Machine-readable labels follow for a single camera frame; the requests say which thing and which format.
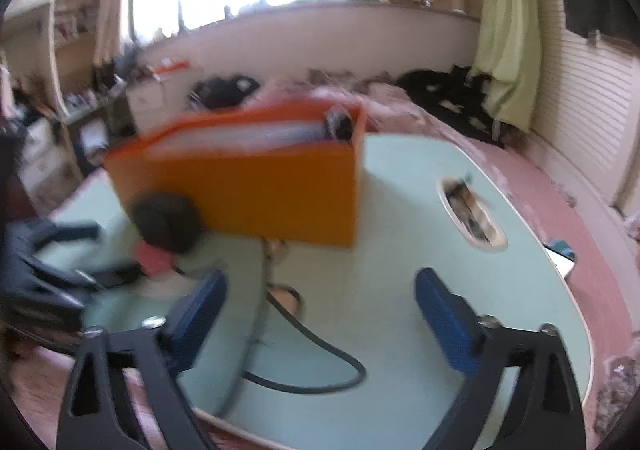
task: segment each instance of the black clamp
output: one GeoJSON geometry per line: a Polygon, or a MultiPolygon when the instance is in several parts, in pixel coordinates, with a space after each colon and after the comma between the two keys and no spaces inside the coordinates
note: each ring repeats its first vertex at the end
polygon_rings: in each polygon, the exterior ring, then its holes
{"type": "Polygon", "coordinates": [[[65,271],[36,257],[52,242],[98,240],[100,231],[93,222],[56,224],[35,219],[10,224],[0,273],[6,322],[25,330],[76,333],[82,329],[81,314],[93,293],[135,282],[142,275],[136,262],[100,270],[65,271]]]}
{"type": "Polygon", "coordinates": [[[85,331],[62,401],[56,448],[149,449],[124,379],[123,370],[129,367],[140,370],[169,448],[217,448],[175,380],[193,365],[225,298],[225,275],[214,270],[166,318],[148,318],[140,329],[122,333],[109,334],[100,327],[85,331]]]}
{"type": "Polygon", "coordinates": [[[580,395],[558,330],[509,329],[478,317],[431,268],[416,277],[415,297],[462,390],[424,450],[472,450],[494,405],[507,367],[520,373],[492,450],[584,450],[580,395]]]}

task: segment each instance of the green cloth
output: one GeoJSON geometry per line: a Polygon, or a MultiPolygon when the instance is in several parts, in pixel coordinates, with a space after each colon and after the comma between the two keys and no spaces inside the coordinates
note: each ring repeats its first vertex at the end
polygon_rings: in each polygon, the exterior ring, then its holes
{"type": "Polygon", "coordinates": [[[492,118],[529,132],[541,54],[536,0],[484,0],[471,75],[494,78],[484,102],[492,118]]]}

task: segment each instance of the orange folder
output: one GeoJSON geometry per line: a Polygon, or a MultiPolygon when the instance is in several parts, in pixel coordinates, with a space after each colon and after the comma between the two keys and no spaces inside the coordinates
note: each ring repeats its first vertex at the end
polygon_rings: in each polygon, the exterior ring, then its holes
{"type": "Polygon", "coordinates": [[[356,236],[365,109],[345,105],[351,141],[321,141],[266,152],[193,150],[152,153],[174,134],[215,125],[321,121],[334,102],[310,100],[251,110],[185,114],[106,157],[122,207],[153,192],[190,197],[212,230],[273,239],[351,246],[356,236]]]}

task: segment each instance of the pink floor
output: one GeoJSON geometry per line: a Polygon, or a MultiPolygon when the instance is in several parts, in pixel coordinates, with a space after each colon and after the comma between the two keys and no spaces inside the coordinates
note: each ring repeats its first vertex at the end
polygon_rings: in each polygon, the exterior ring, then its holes
{"type": "Polygon", "coordinates": [[[624,353],[631,345],[631,323],[620,289],[581,218],[566,204],[551,179],[514,151],[474,143],[485,154],[487,162],[501,170],[518,199],[535,210],[547,237],[565,240],[577,255],[569,288],[593,338],[593,388],[585,408],[589,447],[593,448],[596,441],[590,429],[595,395],[605,375],[604,361],[624,353]]]}

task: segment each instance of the white wall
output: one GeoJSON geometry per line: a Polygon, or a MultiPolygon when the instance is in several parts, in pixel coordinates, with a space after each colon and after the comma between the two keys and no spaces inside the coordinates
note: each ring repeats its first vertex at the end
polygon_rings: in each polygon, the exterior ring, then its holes
{"type": "Polygon", "coordinates": [[[306,78],[308,68],[357,75],[470,65],[479,24],[382,3],[308,2],[211,24],[151,46],[143,62],[189,59],[206,75],[306,78]]]}

